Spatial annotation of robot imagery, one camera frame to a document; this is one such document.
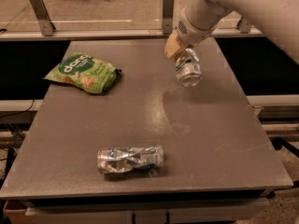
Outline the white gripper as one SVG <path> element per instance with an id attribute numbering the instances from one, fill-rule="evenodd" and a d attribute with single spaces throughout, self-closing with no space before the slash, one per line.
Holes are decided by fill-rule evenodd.
<path id="1" fill-rule="evenodd" d="M 186 6 L 181 10 L 176 34 L 171 34 L 165 44 L 164 54 L 168 60 L 187 46 L 199 44 L 217 28 L 219 21 L 232 12 L 219 6 Z"/>

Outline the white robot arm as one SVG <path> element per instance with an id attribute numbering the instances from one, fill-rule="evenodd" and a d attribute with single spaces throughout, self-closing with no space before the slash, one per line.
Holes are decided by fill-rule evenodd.
<path id="1" fill-rule="evenodd" d="M 166 42 L 166 57 L 171 59 L 209 37 L 219 21 L 233 11 L 299 63 L 299 0 L 191 0 Z"/>

